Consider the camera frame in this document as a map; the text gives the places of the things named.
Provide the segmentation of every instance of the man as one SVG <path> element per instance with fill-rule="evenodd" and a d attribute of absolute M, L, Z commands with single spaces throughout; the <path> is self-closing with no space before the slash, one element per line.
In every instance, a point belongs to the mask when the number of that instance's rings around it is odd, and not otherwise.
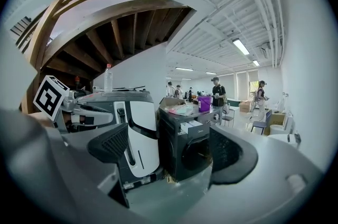
<path fill-rule="evenodd" d="M 173 98 L 175 95 L 176 89 L 173 87 L 173 84 L 171 83 L 171 81 L 168 82 L 168 87 L 169 87 L 168 97 Z"/>
<path fill-rule="evenodd" d="M 211 79 L 213 81 L 214 87 L 212 88 L 213 100 L 212 106 L 214 109 L 219 109 L 219 121 L 220 125 L 222 124 L 222 111 L 223 106 L 227 102 L 227 95 L 224 86 L 220 85 L 220 79 L 214 77 Z"/>
<path fill-rule="evenodd" d="M 189 102 L 192 102 L 192 87 L 189 89 L 189 96 L 188 96 Z"/>
<path fill-rule="evenodd" d="M 183 90 L 181 89 L 181 85 L 176 86 L 175 98 L 183 99 Z"/>

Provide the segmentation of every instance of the cardboard box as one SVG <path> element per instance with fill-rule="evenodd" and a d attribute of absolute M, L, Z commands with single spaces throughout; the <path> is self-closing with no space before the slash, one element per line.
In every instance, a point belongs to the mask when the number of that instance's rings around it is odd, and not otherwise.
<path fill-rule="evenodd" d="M 240 112 L 250 112 L 250 106 L 251 102 L 250 101 L 242 101 L 239 105 L 239 111 Z"/>
<path fill-rule="evenodd" d="M 283 125 L 286 114 L 272 113 L 268 126 L 264 129 L 264 135 L 270 135 L 270 125 Z"/>
<path fill-rule="evenodd" d="M 178 104 L 185 104 L 185 101 L 178 98 L 163 97 L 161 102 L 159 102 L 159 107 L 164 109 L 165 107 L 172 107 Z"/>

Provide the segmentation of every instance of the chair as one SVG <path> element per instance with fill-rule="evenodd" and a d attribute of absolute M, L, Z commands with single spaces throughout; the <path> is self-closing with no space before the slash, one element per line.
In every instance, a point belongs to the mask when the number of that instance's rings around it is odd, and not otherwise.
<path fill-rule="evenodd" d="M 222 116 L 222 120 L 224 120 L 224 125 L 226 125 L 226 122 L 228 122 L 228 126 L 230 122 L 232 121 L 232 127 L 233 127 L 233 117 L 225 115 L 225 116 Z"/>
<path fill-rule="evenodd" d="M 269 121 L 271 119 L 271 114 L 272 113 L 273 113 L 273 111 L 269 110 L 269 112 L 266 114 L 266 120 L 265 120 L 265 122 L 254 121 L 254 123 L 252 124 L 251 132 L 252 132 L 252 130 L 253 130 L 254 127 L 258 127 L 258 128 L 262 128 L 262 132 L 260 134 L 263 135 L 265 127 L 267 127 L 269 125 Z"/>

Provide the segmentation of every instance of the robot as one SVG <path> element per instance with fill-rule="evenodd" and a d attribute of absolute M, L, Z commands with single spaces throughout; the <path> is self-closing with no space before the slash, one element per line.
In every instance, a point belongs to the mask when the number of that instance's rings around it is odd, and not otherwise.
<path fill-rule="evenodd" d="M 66 137 L 71 134 L 63 121 L 62 111 L 72 114 L 72 123 L 68 127 L 72 132 L 128 123 L 128 145 L 119 162 L 125 190 L 163 176 L 163 169 L 159 167 L 154 103 L 148 91 L 123 88 L 65 99 L 55 125 Z M 83 122 L 80 122 L 80 116 L 85 117 Z"/>

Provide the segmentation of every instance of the plastic bag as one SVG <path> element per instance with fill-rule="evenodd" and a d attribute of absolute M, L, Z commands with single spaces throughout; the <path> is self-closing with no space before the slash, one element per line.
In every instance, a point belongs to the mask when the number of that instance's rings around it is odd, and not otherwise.
<path fill-rule="evenodd" d="M 176 115 L 189 116 L 193 113 L 194 107 L 193 105 L 181 105 L 168 108 L 167 110 Z"/>

